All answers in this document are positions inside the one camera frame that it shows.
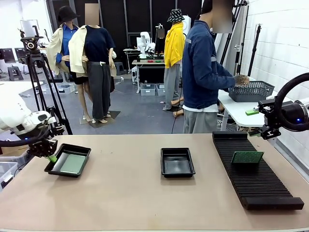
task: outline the black stool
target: black stool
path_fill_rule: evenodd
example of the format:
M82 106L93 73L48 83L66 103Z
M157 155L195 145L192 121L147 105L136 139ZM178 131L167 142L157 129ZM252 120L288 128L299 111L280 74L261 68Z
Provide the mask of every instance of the black stool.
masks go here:
M117 70L117 76L126 74L126 71L124 69L124 65L122 62L115 62L115 67Z
M9 73L10 81L15 81L16 78L18 78L19 80L24 79L21 74L21 71L19 70L17 66L8 67L8 73Z

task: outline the tabletop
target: tabletop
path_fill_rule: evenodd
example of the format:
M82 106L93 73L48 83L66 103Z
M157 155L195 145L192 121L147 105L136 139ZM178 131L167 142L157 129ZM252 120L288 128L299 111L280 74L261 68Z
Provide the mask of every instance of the tabletop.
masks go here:
M277 92L273 91L271 97L275 97L277 94ZM229 97L228 93L223 90L219 90L218 99L237 125L241 127L263 127L265 120L264 114L246 115L246 111L257 107L258 102L235 102ZM284 98L284 102L288 101L291 101L291 99L287 97Z
M143 65L143 64L149 64L149 65L165 65L164 63L164 60L163 59L141 59L140 62L137 62L137 60L135 59L133 62L132 62L133 65Z
M35 157L0 194L0 228L29 231L287 230L309 228L309 184L267 141L249 138L299 211L247 211L211 134L64 135L92 149L80 178L48 175ZM188 147L196 175L166 179L160 150Z
M0 81L0 91L13 91L19 94L29 89L32 89L31 81Z
M124 49L124 52L133 52L133 51L138 51L138 49L132 49L132 48L126 48Z

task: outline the yellow jacket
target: yellow jacket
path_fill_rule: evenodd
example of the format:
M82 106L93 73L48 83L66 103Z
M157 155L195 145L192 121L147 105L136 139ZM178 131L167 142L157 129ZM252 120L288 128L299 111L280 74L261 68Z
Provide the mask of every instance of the yellow jacket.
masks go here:
M185 36L183 22L172 26L165 39L164 60L165 68L170 68L183 58Z

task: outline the white shirt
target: white shirt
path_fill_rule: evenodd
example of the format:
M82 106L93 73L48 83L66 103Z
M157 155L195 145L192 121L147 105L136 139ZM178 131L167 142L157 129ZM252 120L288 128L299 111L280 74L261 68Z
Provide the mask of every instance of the white shirt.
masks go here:
M191 112L205 112L205 113L217 113L219 112L217 104L211 105L207 108L204 109L194 109L194 108L189 108L183 105L183 109Z

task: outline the gray trousers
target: gray trousers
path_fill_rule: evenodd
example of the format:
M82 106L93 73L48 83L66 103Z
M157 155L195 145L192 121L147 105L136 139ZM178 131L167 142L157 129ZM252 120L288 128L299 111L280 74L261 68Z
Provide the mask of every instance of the gray trousers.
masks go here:
M217 130L217 113L184 111L184 134L212 133Z
M174 64L164 72L165 108L172 108L171 101L179 99L180 64Z
M111 71L107 64L87 62L90 92L93 99L92 117L102 120L110 107Z

